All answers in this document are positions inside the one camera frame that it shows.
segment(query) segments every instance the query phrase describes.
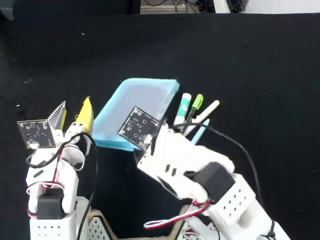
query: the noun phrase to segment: marker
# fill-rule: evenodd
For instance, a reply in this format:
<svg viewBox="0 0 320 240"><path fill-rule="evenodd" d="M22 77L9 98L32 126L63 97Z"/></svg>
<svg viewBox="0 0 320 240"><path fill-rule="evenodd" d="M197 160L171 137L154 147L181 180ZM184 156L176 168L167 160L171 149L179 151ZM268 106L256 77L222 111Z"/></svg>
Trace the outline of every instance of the marker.
<svg viewBox="0 0 320 240"><path fill-rule="evenodd" d="M185 121L186 123L191 123L193 116L195 115L196 111L199 110L203 102L204 102L204 96L202 94L198 94L192 104L189 115L186 118L186 121ZM180 132L184 134L186 129L187 128L184 126Z"/></svg>
<svg viewBox="0 0 320 240"><path fill-rule="evenodd" d="M196 116L195 119L192 119L192 123L201 123L219 106L219 104L220 102L218 100L215 100L202 113ZM195 127L196 126L188 126L183 135L186 137Z"/></svg>
<svg viewBox="0 0 320 240"><path fill-rule="evenodd" d="M209 118L203 122L203 124L206 125L206 126L208 126L209 123L210 123L210 119ZM202 134L204 134L205 130L206 130L206 128L204 126L199 128L199 130L196 132L196 134L194 135L194 137L191 140L191 143L193 145L197 144L197 142L201 138Z"/></svg>
<svg viewBox="0 0 320 240"><path fill-rule="evenodd" d="M183 124L185 122L185 116L188 112L188 108L191 101L191 94L184 93L182 94L181 102L178 108L178 112L176 113L173 125Z"/></svg>

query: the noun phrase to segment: black cloth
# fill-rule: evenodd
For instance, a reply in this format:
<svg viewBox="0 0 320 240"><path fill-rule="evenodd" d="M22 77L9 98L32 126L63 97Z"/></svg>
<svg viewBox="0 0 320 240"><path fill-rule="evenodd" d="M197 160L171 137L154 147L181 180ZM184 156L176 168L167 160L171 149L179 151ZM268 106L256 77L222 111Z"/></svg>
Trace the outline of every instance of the black cloth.
<svg viewBox="0 0 320 240"><path fill-rule="evenodd" d="M167 113L171 123L183 92L202 93L203 107L219 99L211 125L251 153L268 214L292 240L319 239L319 21L319 14L190 14L0 23L3 239L29 234L29 152L15 121L46 118L67 100L68 126L86 96L97 115L132 77L179 80ZM255 189L238 147L208 131L200 144L229 156ZM170 228L146 231L143 223L172 217L183 203L138 171L131 152L99 148L98 155L92 206L114 232L120 238L168 234ZM88 160L80 195L89 197L93 174Z"/></svg>

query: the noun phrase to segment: black cable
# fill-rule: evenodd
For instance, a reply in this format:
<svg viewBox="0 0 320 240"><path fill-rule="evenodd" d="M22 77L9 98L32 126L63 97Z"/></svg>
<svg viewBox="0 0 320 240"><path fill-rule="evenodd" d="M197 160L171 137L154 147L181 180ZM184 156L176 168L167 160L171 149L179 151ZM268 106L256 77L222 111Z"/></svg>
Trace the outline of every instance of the black cable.
<svg viewBox="0 0 320 240"><path fill-rule="evenodd" d="M191 9L192 9L195 13L197 13L197 11L194 9L194 7L192 6L192 4L191 4L188 0L186 0L186 3L189 4L189 6L191 7Z"/></svg>
<svg viewBox="0 0 320 240"><path fill-rule="evenodd" d="M89 202L88 202L88 205L86 206L86 209L84 211L84 214L83 214L83 217L82 217L82 220L80 222L80 225L79 225L79 230L78 230L78 234L77 234L77 237L76 237L76 240L80 240L80 236L81 236L81 231L82 231L82 228L85 224L85 220L86 220L86 217L88 215L88 212L89 212L89 209L90 209L90 206L91 206L91 202L92 202L92 199L94 198L94 195L96 193L96 189L97 189L97 185L98 185L98 153L97 153L97 145L96 145L96 142L95 140L92 138L92 136L90 136L88 133L86 132L81 132L79 134L76 134L76 135L85 135L87 136L91 143L92 143L92 147L93 147L93 152L94 152L94 158L95 158L95 179L94 179L94 185L93 185L93 190L92 190L92 193L91 193L91 196L90 196L90 199L89 199Z"/></svg>
<svg viewBox="0 0 320 240"><path fill-rule="evenodd" d="M212 222L213 226L215 227L216 232L218 233L218 240L220 240L220 239L221 239L220 231L218 230L218 228L217 228L216 224L214 223L214 221L213 221L211 218L210 218L210 220L211 220L211 222Z"/></svg>
<svg viewBox="0 0 320 240"><path fill-rule="evenodd" d="M178 12L178 6L179 6L179 4L182 2L183 0L180 0L180 1L178 1L178 3L177 4L175 4L175 0L172 0L172 4L173 4L173 6L174 6L174 9L175 9L175 11L176 12Z"/></svg>
<svg viewBox="0 0 320 240"><path fill-rule="evenodd" d="M45 166L48 166L50 163L52 163L52 162L59 156L59 154L62 152L62 150L64 149L64 147L65 147L67 144L69 144L69 143L70 143L72 140L74 140L76 137L79 137L79 136L82 136L82 135L90 136L90 135L89 135L88 133L86 133L86 132L80 132L80 133L72 136L69 141L66 141L66 142L62 143L61 146L60 146L60 147L58 148L58 150L56 151L56 153L55 153L48 161L43 161L43 162L41 162L41 163L39 163L39 164L34 165L34 164L31 164L31 158L27 158L27 159L26 159L26 164L27 164L30 168L33 168L33 169L41 169L41 168L43 168L43 167L45 167Z"/></svg>
<svg viewBox="0 0 320 240"><path fill-rule="evenodd" d="M154 7L160 6L160 5L164 4L166 1L168 1L168 0L163 0L163 1L160 2L160 3L152 4L152 3L148 2L147 0L144 0L144 2L145 2L146 4L148 4L148 5L150 5L150 6L154 6Z"/></svg>
<svg viewBox="0 0 320 240"><path fill-rule="evenodd" d="M204 125L202 123L195 123L195 122L190 122L190 123L182 123L182 124L177 124L174 125L174 128L180 128L180 127L188 127L188 126L200 126L200 127L204 127L212 132L214 132L215 134L218 134L219 136L229 140L230 142L234 143L235 145L237 145L238 147L241 148L241 150L244 152L244 154L246 155L250 166L252 168L253 171L253 175L254 175L254 180L255 180L255 186L256 186L256 197L257 200L259 201L260 205L262 206L262 208L264 208L264 203L263 203L263 199L262 199L262 193L261 193L261 187L260 187L260 182L259 182L259 178L258 178L258 172L255 166L254 161L252 160L249 152L245 149L244 146L242 146L239 142L237 142L236 140L232 139L231 137L223 134L222 132L216 130L215 128L213 128L212 126L208 126L208 125Z"/></svg>

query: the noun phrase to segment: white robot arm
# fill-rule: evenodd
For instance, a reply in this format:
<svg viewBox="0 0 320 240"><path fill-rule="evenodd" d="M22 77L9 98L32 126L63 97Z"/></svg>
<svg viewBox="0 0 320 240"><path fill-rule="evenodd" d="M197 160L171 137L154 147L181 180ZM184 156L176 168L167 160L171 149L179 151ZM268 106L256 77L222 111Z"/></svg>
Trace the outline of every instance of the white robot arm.
<svg viewBox="0 0 320 240"><path fill-rule="evenodd" d="M34 149L26 160L31 240L88 239L90 201L77 196L77 171L83 169L91 147L89 98L64 135L66 112L63 102L48 119L17 122L27 148Z"/></svg>
<svg viewBox="0 0 320 240"><path fill-rule="evenodd" d="M137 107L119 134L143 150L142 157L137 160L140 170L178 199L192 199L197 205L204 204L202 214L214 222L222 238L259 240L267 236L274 240L290 240L256 200L256 194L243 176L234 173L235 166L228 157L204 146L193 145L182 134ZM218 239L203 228L197 218L190 217L193 214L184 216L188 218L180 216L172 220L185 218L203 239ZM165 222L152 221L144 227L161 227Z"/></svg>

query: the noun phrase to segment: cable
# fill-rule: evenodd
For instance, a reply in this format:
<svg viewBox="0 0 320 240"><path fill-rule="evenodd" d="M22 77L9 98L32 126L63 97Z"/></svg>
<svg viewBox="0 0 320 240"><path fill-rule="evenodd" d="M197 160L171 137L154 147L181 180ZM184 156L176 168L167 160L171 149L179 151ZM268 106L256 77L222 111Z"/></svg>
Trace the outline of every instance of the cable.
<svg viewBox="0 0 320 240"><path fill-rule="evenodd" d="M175 0L172 0L172 4L173 4L174 9L175 9L176 12L179 12L179 11L178 11L178 6L179 6L179 4L180 4L182 1L183 1L183 0L180 0L180 1L178 1L177 4L175 4Z"/></svg>
<svg viewBox="0 0 320 240"><path fill-rule="evenodd" d="M166 1L168 1L168 0L163 0L163 1L160 2L160 3L152 4L152 3L148 2L147 0L144 0L144 2L145 2L146 4L148 4L148 5L150 5L150 6L154 6L154 7L160 6L160 5L164 4Z"/></svg>
<svg viewBox="0 0 320 240"><path fill-rule="evenodd" d="M259 201L260 205L262 206L262 208L264 208L264 202L262 199L262 192L261 192L261 187L260 187L260 182L259 182L259 178L258 178L258 172L255 166L254 161L252 160L249 152L245 149L244 146L242 146L239 142L237 142L236 140L232 139L231 137L223 134L222 132L216 130L215 128L213 128L212 126L209 125L204 125L202 123L195 123L195 122L190 122L190 123L182 123L182 124L176 124L173 127L174 128L180 128L180 127L188 127L188 126L200 126L200 127L204 127L212 132L214 132L215 134L218 134L219 136L229 140L230 142L234 143L235 145L237 145L238 147L241 148L241 150L244 152L244 154L246 155L250 166L252 168L253 171L253 175L254 175L254 180L255 180L255 186L256 186L256 196L257 196L257 200Z"/></svg>
<svg viewBox="0 0 320 240"><path fill-rule="evenodd" d="M25 162L28 163L29 160L30 160L35 154L36 154L36 150L35 150L33 153L31 153L29 156L26 157Z"/></svg>
<svg viewBox="0 0 320 240"><path fill-rule="evenodd" d="M184 214L172 217L170 219L148 221L143 226L147 230L156 229L156 228L164 227L164 226L167 226L169 224L175 223L175 222L177 222L179 220L183 220L183 219L187 219L187 218L199 215L209 207L211 202L212 202L212 200L208 199L208 201L205 204L203 204L203 206L201 208L199 208L197 210L187 211Z"/></svg>
<svg viewBox="0 0 320 240"><path fill-rule="evenodd" d="M216 232L218 233L218 240L220 240L220 239L221 239L220 231L218 230L218 228L217 228L216 224L214 223L214 221L212 221L212 219L211 219L211 218L210 218L210 220L211 220L211 223L213 224L213 226L215 227Z"/></svg>
<svg viewBox="0 0 320 240"><path fill-rule="evenodd" d="M30 184L27 188L26 188L26 193L28 195L30 195L30 189L34 186L37 186L37 185L46 185L46 186L55 186L55 187L58 187L58 188L61 188L61 189L65 189L65 186L63 186L61 183L59 182L55 182L55 181L36 181L32 184Z"/></svg>
<svg viewBox="0 0 320 240"><path fill-rule="evenodd" d="M195 8L192 6L192 4L191 4L188 0L186 0L186 3L189 4L190 8L191 8L195 13L197 13L197 11L195 10Z"/></svg>
<svg viewBox="0 0 320 240"><path fill-rule="evenodd" d="M63 148L69 144L72 140L74 140L75 138L79 137L79 136L82 136L82 135L86 135L86 136L90 136L88 133L86 132L80 132L74 136L72 136L70 138L69 141L66 141L64 143L61 144L61 146L58 148L58 150L56 151L56 153L48 160L48 161L43 161L39 164L31 164L31 158L30 156L27 157L27 159L25 160L26 161L26 164L30 167L30 168L33 168L33 169L41 169L45 166L48 166L50 163L52 163L58 156L59 154L61 153L61 151L63 150Z"/></svg>
<svg viewBox="0 0 320 240"><path fill-rule="evenodd" d="M95 180L94 180L94 185L93 185L93 190L92 190L92 193L91 193L91 196L90 196L90 199L89 199L89 202L88 202L88 205L86 206L86 209L84 211L84 214L83 214L83 217L82 217L82 220L81 220L81 223L79 225L79 230L78 230L78 234L77 234L77 237L76 237L76 240L80 240L80 236L81 236L81 232L82 232L82 228L84 227L84 224L85 224L85 221L86 221L86 217L88 215L88 212L89 212L89 209L90 209L90 206L91 206L91 202L92 202L92 199L94 198L94 195L96 193L96 189L97 189L97 185L98 185L98 154L97 154L97 145L96 145L96 142L95 140L92 138L92 136L90 136L90 134L86 133L86 132L81 132L79 134L76 134L76 135L86 135L91 143L92 143L92 147L93 147L93 152L94 152L94 158L95 158Z"/></svg>

